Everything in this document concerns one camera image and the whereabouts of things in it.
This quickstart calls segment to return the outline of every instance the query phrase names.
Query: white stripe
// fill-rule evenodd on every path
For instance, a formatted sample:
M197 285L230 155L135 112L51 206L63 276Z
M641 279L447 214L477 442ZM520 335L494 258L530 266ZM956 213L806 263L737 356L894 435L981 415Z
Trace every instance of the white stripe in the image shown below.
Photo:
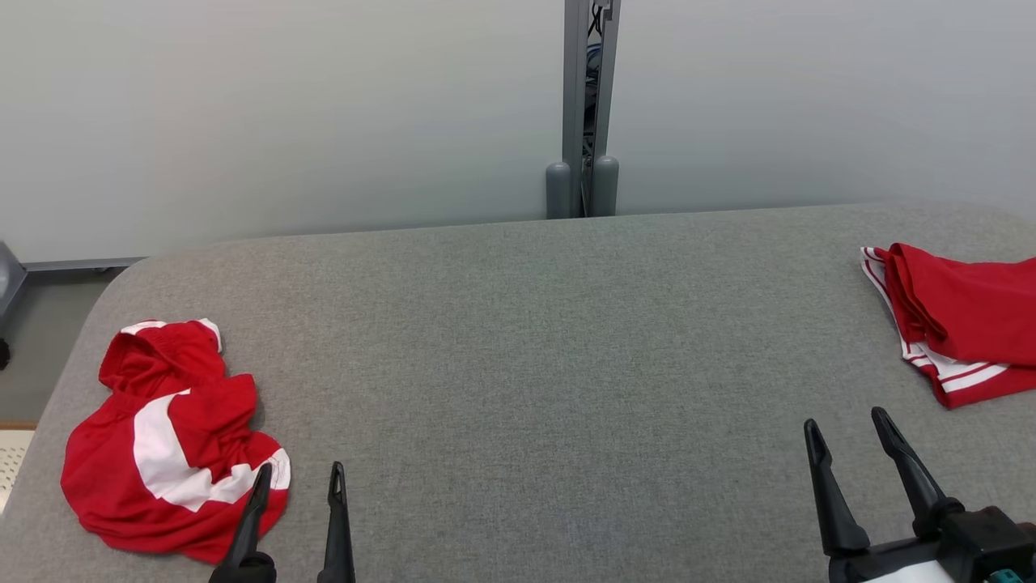
M214 322L212 322L207 318L199 320L198 324L201 324L205 328L208 328L209 330L215 333L215 352L223 354L223 338L220 337L220 327L217 326Z
M169 324L157 320L148 320L146 322L134 324L133 326L126 326L122 330L119 330L119 332L136 337L138 332L146 328L162 328L164 326L169 326Z
M134 417L133 456L144 487L155 499L197 513L208 501L234 503L252 488L259 467L274 466L270 489L287 490L291 465L284 449L278 449L255 469L248 464L230 468L230 475L212 484L208 468L192 468L169 419L169 404L191 389L159 398L145 405Z
M994 365L989 369L983 369L978 373L972 373L967 377L961 377L959 379L954 379L952 381L947 381L943 383L943 390L946 392L959 391L960 389L967 389L969 387L974 387L979 383L984 383L989 379L992 379L997 375L1007 371L1008 368L1003 365Z

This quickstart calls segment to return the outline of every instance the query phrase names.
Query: red garment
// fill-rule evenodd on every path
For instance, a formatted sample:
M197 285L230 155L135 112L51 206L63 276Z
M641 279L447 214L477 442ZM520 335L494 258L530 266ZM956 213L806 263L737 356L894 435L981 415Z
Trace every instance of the red garment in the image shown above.
M112 395L73 431L61 474L83 528L108 546L219 562L266 462L274 472L260 534L284 513L288 457L249 430L255 383L224 378L220 343L207 320L142 322L112 341L100 366Z
M956 360L1036 367L1036 258L962 263L902 242L876 252L904 340Z
M897 242L863 247L861 264L892 311L903 359L944 406L1036 387L1036 322L1026 324L1036 318L1036 259L961 263Z

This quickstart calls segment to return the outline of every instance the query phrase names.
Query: red hoodie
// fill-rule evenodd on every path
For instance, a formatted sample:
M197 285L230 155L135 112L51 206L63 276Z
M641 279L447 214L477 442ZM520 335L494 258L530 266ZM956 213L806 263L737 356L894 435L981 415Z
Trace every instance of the red hoodie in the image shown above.
M208 320L122 329L100 365L112 395L73 431L61 489L83 528L110 547L223 559L260 466L274 466L265 534L284 513L291 468L249 430L251 375L224 377Z

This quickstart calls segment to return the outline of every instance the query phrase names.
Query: gray fabric surface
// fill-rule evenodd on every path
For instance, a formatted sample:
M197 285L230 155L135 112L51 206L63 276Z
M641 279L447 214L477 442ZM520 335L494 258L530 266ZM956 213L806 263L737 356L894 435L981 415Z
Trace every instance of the gray fabric surface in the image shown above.
M871 540L911 514L869 408L944 489L1036 519L1036 392L945 411L899 358L858 246L1036 255L1036 227L954 204L530 222L227 242L146 260L90 315L0 521L5 581L206 581L110 550L59 489L107 397L112 336L207 317L292 461L261 542L320 570L345 463L361 581L823 581L802 424Z

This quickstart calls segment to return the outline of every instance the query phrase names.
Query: floor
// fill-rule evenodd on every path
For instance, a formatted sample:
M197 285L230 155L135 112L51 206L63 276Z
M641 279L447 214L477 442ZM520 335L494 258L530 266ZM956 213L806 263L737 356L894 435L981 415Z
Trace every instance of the floor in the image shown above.
M116 274L117 269L29 274L0 329L11 352L7 369L0 371L0 426L39 420L86 316Z

